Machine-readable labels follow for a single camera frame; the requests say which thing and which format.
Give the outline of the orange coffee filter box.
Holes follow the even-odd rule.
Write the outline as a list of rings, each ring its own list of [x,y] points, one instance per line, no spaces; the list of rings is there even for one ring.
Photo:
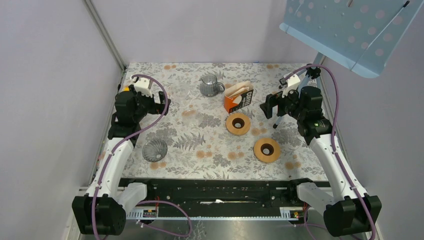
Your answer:
[[[254,88],[233,98],[226,97],[224,94],[223,106],[225,110],[230,114],[250,105],[252,102],[253,93]]]

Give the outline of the clear glass dripper cone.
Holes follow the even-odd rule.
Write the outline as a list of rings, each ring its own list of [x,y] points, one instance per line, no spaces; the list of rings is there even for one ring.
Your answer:
[[[143,158],[151,163],[161,161],[168,153],[168,145],[162,139],[153,139],[142,148]]]

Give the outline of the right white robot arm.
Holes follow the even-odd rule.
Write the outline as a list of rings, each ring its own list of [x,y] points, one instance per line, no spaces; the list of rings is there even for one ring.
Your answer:
[[[297,121],[299,134],[318,158],[332,190],[329,195],[310,179],[292,180],[287,201],[293,206],[306,203],[319,212],[333,237],[370,232],[373,240],[382,203],[378,196],[368,194],[350,169],[331,121],[324,116],[322,102],[319,88],[305,86],[301,91],[269,94],[260,104],[267,119],[277,107],[278,117],[288,115]]]

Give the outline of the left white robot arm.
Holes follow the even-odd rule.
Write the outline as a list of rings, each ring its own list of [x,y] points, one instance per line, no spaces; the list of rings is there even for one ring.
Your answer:
[[[115,112],[111,117],[104,158],[85,194],[75,196],[71,205],[82,234],[118,236],[124,230],[127,214],[138,202],[144,206],[154,202],[154,190],[143,183],[130,186],[121,194],[118,187],[124,166],[142,131],[141,120],[148,114],[162,118],[168,113],[171,100],[163,91],[158,95],[158,103],[153,95],[144,96],[135,90],[122,91],[115,96]]]

